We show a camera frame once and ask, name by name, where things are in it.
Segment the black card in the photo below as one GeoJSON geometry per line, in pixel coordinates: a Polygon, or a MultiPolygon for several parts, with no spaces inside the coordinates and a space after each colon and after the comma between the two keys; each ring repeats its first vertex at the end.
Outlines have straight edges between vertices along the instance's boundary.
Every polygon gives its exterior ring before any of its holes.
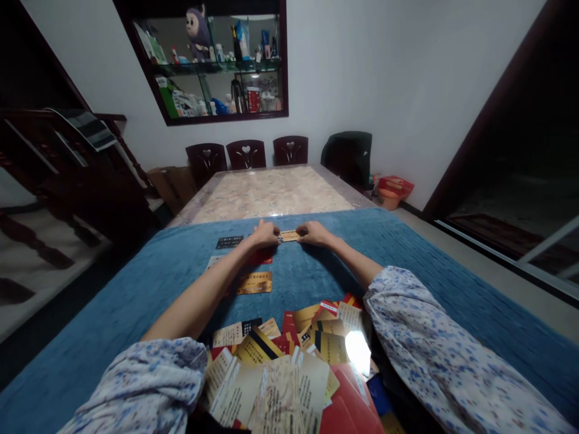
{"type": "Polygon", "coordinates": [[[233,248],[237,246],[241,242],[241,240],[243,240],[243,235],[235,237],[219,238],[219,241],[217,242],[217,246],[215,246],[215,248],[216,249],[233,248]]]}
{"type": "Polygon", "coordinates": [[[263,323],[264,322],[261,318],[250,319],[248,321],[241,321],[242,335],[245,336],[252,330],[253,326],[259,327],[263,323]]]}

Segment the plastic bin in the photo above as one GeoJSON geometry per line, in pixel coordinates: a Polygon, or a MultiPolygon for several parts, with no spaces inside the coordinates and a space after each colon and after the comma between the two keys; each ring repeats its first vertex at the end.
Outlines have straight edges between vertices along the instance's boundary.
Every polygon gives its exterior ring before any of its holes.
{"type": "Polygon", "coordinates": [[[378,181],[378,195],[382,207],[388,211],[398,208],[400,201],[406,199],[413,189],[414,184],[396,176],[380,178],[378,181]]]}

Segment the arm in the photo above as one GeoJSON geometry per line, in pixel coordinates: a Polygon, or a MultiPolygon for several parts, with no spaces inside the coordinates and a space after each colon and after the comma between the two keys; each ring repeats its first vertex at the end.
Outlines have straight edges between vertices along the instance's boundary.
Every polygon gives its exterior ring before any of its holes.
{"type": "Polygon", "coordinates": [[[273,223],[259,221],[253,234],[193,282],[140,342],[115,358],[62,432],[185,432],[207,367],[205,347],[191,337],[204,329],[249,255],[277,245],[277,234],[273,223]]]}
{"type": "Polygon", "coordinates": [[[448,432],[575,432],[521,374],[450,318],[410,271],[376,262],[318,222],[300,243],[331,249],[367,289],[364,305],[408,389],[448,432]]]}
{"type": "Polygon", "coordinates": [[[193,282],[155,321],[142,341],[177,339],[190,336],[197,339],[215,312],[223,293],[250,255],[264,247],[278,245],[279,228],[259,221],[259,226],[226,257],[209,268],[193,282]]]}
{"type": "Polygon", "coordinates": [[[384,268],[350,247],[342,238],[333,235],[319,222],[304,223],[296,229],[296,232],[304,234],[297,240],[298,243],[312,244],[333,251],[353,272],[365,291],[368,290],[374,276],[384,268]]]}

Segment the marble tabletop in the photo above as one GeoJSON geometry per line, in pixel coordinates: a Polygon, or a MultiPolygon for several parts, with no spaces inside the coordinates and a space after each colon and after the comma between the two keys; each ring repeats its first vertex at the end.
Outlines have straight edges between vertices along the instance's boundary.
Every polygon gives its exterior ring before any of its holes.
{"type": "Polygon", "coordinates": [[[217,172],[168,227],[376,207],[322,165],[217,172]]]}

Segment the wall shelf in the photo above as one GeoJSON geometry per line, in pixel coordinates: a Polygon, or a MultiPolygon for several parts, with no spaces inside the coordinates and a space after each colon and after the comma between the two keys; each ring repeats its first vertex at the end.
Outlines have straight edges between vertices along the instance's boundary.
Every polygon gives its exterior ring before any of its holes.
{"type": "MultiPolygon", "coordinates": [[[[172,61],[171,51],[178,53],[179,57],[187,57],[191,60],[188,49],[189,40],[185,31],[185,14],[191,7],[190,3],[185,0],[170,2],[171,4],[159,3],[157,0],[139,2],[113,0],[113,3],[167,126],[287,118],[290,115],[286,0],[206,2],[205,18],[210,32],[209,46],[215,53],[217,53],[217,44],[223,46],[225,53],[235,51],[230,29],[237,20],[240,20],[240,16],[248,16],[250,55],[253,56],[256,47],[261,45],[259,42],[262,33],[269,32],[272,52],[277,53],[279,57],[263,58],[259,63],[255,60],[246,60],[160,64],[162,61],[172,61]],[[257,15],[264,17],[249,18],[249,16],[257,15]],[[274,35],[277,45],[273,43],[274,35]],[[159,52],[158,46],[162,47],[162,52],[159,52]],[[251,77],[251,74],[261,73],[267,74],[251,77]],[[225,114],[223,105],[219,104],[219,101],[227,105],[227,101],[230,101],[228,95],[234,93],[241,93],[245,109],[236,109],[243,113],[225,114]],[[217,113],[223,114],[211,115],[210,105],[213,102],[217,104],[217,113]],[[202,113],[205,112],[209,116],[203,116],[202,113]]],[[[201,11],[201,5],[195,7],[201,11]]],[[[227,107],[229,113],[231,113],[230,107],[230,105],[227,107]]]]}
{"type": "Polygon", "coordinates": [[[175,77],[179,75],[200,75],[200,74],[231,74],[231,73],[260,73],[276,72],[282,67],[282,60],[264,59],[261,62],[255,60],[229,61],[229,62],[204,62],[204,63],[182,63],[182,64],[151,64],[154,74],[164,77],[175,77]]]}

